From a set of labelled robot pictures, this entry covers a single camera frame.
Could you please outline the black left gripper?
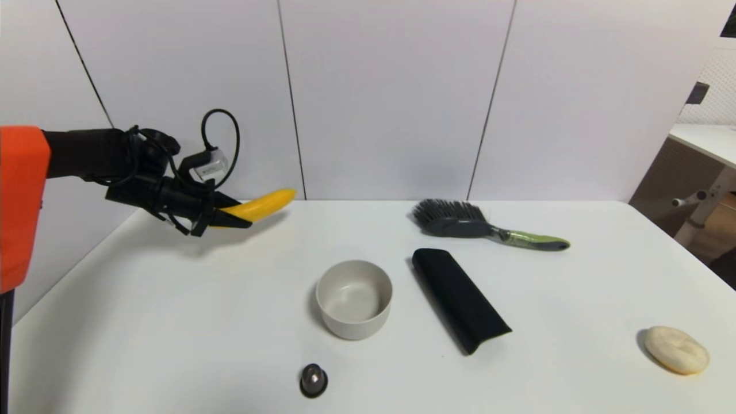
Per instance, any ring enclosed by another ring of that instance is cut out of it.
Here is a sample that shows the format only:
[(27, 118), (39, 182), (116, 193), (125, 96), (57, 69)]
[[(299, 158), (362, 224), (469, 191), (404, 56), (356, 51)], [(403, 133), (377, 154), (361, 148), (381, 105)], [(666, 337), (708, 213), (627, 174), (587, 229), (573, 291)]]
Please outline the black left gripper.
[(252, 222), (224, 210), (242, 202), (211, 185), (164, 177), (158, 192), (158, 214), (185, 236), (200, 237), (210, 224), (218, 228), (250, 228)]

